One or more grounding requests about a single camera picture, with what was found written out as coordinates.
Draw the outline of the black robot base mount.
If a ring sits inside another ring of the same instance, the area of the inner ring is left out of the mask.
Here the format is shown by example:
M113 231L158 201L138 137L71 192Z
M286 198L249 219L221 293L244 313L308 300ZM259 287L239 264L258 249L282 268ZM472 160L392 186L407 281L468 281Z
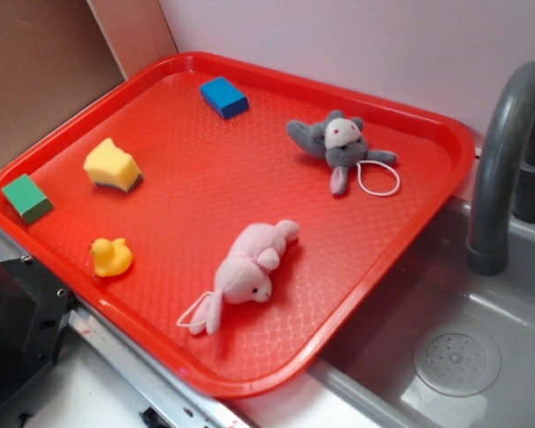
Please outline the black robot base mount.
M39 260L0 262L0 394L12 395L55 365L70 299Z

